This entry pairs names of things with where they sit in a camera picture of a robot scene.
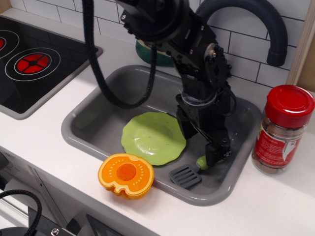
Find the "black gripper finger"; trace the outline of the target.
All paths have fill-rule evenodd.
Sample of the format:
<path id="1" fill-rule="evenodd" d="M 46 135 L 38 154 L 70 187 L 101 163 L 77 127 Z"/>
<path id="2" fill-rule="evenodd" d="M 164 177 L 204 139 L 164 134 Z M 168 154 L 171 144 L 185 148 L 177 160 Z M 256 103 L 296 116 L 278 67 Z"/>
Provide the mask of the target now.
<path id="1" fill-rule="evenodd" d="M 207 144 L 205 146 L 205 156 L 207 165 L 215 165 L 225 159 L 225 157 L 212 144 Z"/>
<path id="2" fill-rule="evenodd" d="M 190 139 L 195 134 L 197 134 L 197 130 L 191 124 L 190 120 L 185 115 L 183 110 L 178 110 L 176 112 L 176 118 L 177 118 L 180 130 L 182 132 L 182 135 L 184 136 L 186 140 Z"/>

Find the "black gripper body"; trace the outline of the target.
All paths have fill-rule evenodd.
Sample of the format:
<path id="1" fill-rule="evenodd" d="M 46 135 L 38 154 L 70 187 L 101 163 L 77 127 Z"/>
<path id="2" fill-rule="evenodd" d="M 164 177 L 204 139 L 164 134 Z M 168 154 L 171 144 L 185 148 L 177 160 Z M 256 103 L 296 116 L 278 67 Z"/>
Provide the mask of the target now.
<path id="1" fill-rule="evenodd" d="M 221 91 L 209 103 L 189 104 L 181 94 L 176 95 L 177 110 L 183 110 L 191 124 L 209 144 L 228 157 L 231 153 L 230 138 L 225 119 L 236 111 L 236 96 L 231 91 Z"/>

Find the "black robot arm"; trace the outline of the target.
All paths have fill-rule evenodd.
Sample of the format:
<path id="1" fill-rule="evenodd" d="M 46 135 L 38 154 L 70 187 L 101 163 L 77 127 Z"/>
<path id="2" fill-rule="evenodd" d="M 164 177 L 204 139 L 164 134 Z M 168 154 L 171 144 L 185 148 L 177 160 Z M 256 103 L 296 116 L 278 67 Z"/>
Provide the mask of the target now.
<path id="1" fill-rule="evenodd" d="M 231 153 L 225 119 L 236 110 L 227 82 L 231 66 L 206 21 L 187 0 L 121 0 L 125 28 L 137 39 L 165 52 L 182 80 L 176 117 L 186 139 L 207 141 L 206 163 L 213 166 Z"/>

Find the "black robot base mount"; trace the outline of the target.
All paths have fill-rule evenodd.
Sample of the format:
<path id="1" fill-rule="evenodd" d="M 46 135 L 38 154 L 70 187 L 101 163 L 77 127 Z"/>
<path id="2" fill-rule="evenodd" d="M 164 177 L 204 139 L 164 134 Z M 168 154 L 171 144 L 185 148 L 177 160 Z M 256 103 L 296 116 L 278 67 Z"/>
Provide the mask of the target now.
<path id="1" fill-rule="evenodd" d="M 15 226 L 2 228 L 1 236 L 83 236 L 81 227 L 76 220 L 71 220 L 70 223 L 63 228 L 45 216 L 39 215 L 36 210 L 28 208 L 27 227 Z"/>

